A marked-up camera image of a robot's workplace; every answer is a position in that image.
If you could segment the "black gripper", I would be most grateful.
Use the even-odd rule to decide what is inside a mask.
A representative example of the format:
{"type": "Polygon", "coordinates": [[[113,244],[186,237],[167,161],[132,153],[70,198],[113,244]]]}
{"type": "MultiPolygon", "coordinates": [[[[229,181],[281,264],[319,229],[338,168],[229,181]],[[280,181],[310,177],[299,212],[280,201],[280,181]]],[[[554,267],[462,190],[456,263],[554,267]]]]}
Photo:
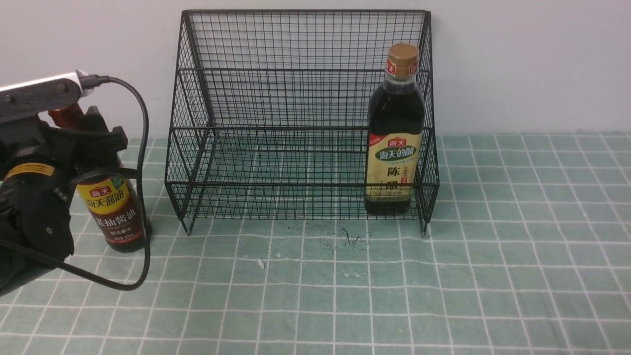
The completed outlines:
{"type": "Polygon", "coordinates": [[[37,114],[1,119],[1,294],[56,268],[117,290],[128,285],[66,263],[74,254],[70,205],[84,180],[129,177],[116,155],[128,147],[121,127],[73,131],[37,114]]]}

